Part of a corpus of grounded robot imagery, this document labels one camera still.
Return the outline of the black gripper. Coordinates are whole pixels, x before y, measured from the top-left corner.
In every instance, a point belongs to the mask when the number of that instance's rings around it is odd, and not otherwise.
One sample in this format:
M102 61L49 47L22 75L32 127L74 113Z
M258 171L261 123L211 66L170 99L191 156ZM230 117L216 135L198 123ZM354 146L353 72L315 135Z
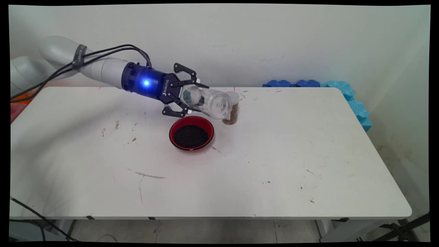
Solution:
M182 86L196 85L204 89L209 89L209 86L200 83L196 72L180 63L174 64L174 72L185 72L191 78L179 80L174 73L164 73L136 64L136 93L164 103L163 115L183 118L186 114L190 114L192 109L180 99ZM177 104L181 111L172 110L169 107L170 103Z

